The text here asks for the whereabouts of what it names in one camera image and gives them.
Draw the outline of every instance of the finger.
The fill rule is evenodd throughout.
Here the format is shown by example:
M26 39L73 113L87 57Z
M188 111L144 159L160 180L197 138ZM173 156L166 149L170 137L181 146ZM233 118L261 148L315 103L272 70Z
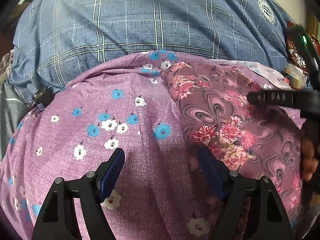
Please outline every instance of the finger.
M315 173L319 161L316 158L303 158L302 166L303 171Z
M308 138L301 140L301 153L307 158L312 158L315 155L314 145Z
M312 172L303 171L302 174L301 174L301 179L303 181L309 181L309 180L311 180L312 176L313 176Z

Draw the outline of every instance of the blue tag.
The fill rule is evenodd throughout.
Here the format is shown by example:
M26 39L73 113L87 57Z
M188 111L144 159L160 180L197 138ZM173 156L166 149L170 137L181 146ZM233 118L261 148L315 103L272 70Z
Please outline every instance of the blue tag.
M42 103L37 104L38 109L42 112L44 110L44 106Z

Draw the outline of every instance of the brown object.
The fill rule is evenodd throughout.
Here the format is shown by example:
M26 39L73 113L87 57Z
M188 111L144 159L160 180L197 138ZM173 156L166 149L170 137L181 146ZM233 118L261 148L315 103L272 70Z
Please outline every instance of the brown object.
M288 21L288 28L296 26L296 24ZM319 41L315 38L315 36L310 35L309 37L313 43L313 46L316 48L316 52L320 55L320 44ZM306 68L306 63L304 62L303 58L298 54L296 46L293 44L292 38L290 35L287 34L287 50L288 50L288 59L289 61L294 64L296 67L303 70L303 72L308 73Z

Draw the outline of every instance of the purple floral fabric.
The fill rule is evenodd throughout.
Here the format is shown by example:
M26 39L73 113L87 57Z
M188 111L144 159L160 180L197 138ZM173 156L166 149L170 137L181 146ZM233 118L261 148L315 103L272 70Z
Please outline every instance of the purple floral fabric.
M245 95L255 85L234 67L184 53L103 63L43 112L25 116L0 164L0 204L19 235L31 239L54 179L80 178L121 147L124 167L101 204L116 239L207 239L221 203L197 186L196 159L186 147L204 143L242 175L272 177L291 215L300 198L298 129L276 107L249 108ZM75 207L89 239L78 200Z
M199 174L193 144L206 145L230 170L244 177L271 177L289 217L300 204L300 131L286 112L276 106L257 108L246 95L260 85L236 65L179 62L161 72L179 109L190 168L199 193L208 202L208 184Z

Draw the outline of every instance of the purple bedsheet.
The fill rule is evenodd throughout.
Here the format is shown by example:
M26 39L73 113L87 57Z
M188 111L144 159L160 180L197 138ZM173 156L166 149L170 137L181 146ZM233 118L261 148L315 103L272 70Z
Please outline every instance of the purple bedsheet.
M184 92L176 91L173 100L172 82L169 77L164 82L160 71L165 74L181 64L174 65L176 62L194 65L197 79L183 80L193 84L188 84ZM245 101L244 94L250 87L242 89L242 85L237 85L246 77L231 76L234 69L183 53L130 54L88 70L56 94L43 112L28 113L0 164L0 203L20 236L31 239L41 204L55 178L79 178L95 170L116 147L121 147L126 155L124 168L112 195L102 204L116 239L206 239L220 203L199 194L194 184L197 177L189 170L191 155L185 139L189 142L191 132L213 123L200 118L194 120L192 129L185 130L186 119L181 122L180 117L181 105L186 101L180 98L185 93L187 100L190 93L195 96L195 91L204 88L219 92L215 100L221 102L222 86L233 91L231 94L237 91ZM190 75L189 69L178 71ZM250 72L246 76L254 84L257 75ZM224 104L231 109L232 102ZM233 112L229 110L223 118L230 120ZM235 168L252 178L262 173L274 178L275 185L281 188L284 204L290 207L288 214L294 217L300 201L300 180L295 176L299 174L300 137L284 112L278 113L287 119L284 123L290 123L289 126L272 120L263 126L262 117L244 118L237 114L243 118L243 124L247 123L244 130L253 129L256 136L261 130L259 140L268 142L268 135L274 136L269 145L255 141L255 147L268 149L263 151L262 147L256 154L271 161L246 156L246 164ZM255 126L256 122L261 124L260 128ZM221 120L215 125L215 132L221 134ZM89 239L79 201L75 201L75 207L81 235Z

